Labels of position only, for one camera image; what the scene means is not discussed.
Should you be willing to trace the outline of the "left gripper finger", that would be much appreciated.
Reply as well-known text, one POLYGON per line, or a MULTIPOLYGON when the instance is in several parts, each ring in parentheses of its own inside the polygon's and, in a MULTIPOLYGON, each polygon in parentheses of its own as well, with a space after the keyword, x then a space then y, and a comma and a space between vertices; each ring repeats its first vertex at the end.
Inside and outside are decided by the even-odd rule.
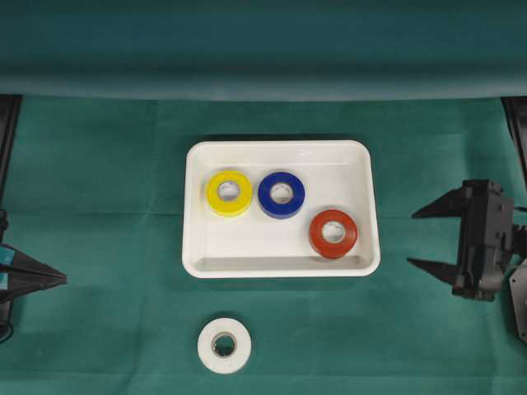
POLYGON ((31 284, 31 285, 25 285, 25 286, 19 286, 8 290, 1 290, 1 304, 11 302, 15 298, 28 295, 30 293, 40 291, 40 290, 48 290, 51 288, 54 288, 56 286, 65 285, 65 282, 58 282, 58 283, 49 283, 49 284, 31 284))
POLYGON ((1 273, 14 278, 36 277, 39 281, 51 280, 67 283, 67 275, 26 255, 11 245, 1 244, 1 273))

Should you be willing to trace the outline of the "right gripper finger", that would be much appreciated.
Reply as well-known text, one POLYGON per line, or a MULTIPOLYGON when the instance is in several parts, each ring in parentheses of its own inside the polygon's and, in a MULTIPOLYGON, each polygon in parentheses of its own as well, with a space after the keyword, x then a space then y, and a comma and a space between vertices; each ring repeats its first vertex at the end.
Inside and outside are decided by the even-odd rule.
POLYGON ((464 214, 464 188, 452 189, 412 214, 413 219, 461 217, 464 214))
POLYGON ((442 263, 418 258, 407 258, 408 262, 438 280, 452 287, 458 286, 459 267, 450 263, 442 263))

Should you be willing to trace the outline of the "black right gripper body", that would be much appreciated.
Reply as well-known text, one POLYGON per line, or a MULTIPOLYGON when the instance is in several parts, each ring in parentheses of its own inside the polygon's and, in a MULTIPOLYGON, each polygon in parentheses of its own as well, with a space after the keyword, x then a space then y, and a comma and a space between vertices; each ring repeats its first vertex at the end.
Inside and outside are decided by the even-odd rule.
POLYGON ((526 226, 513 223, 514 200, 491 180, 465 180, 458 274, 452 294, 493 301, 513 256, 526 256, 526 226))

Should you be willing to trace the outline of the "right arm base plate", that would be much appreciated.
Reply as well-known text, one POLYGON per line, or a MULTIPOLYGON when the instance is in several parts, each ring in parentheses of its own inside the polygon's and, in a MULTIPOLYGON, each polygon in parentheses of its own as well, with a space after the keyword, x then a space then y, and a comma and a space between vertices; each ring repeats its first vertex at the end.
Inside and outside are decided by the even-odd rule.
POLYGON ((515 327, 518 338, 526 343, 527 318, 526 318, 526 300, 527 300, 527 263, 524 260, 511 274, 509 279, 511 302, 515 317, 515 327))

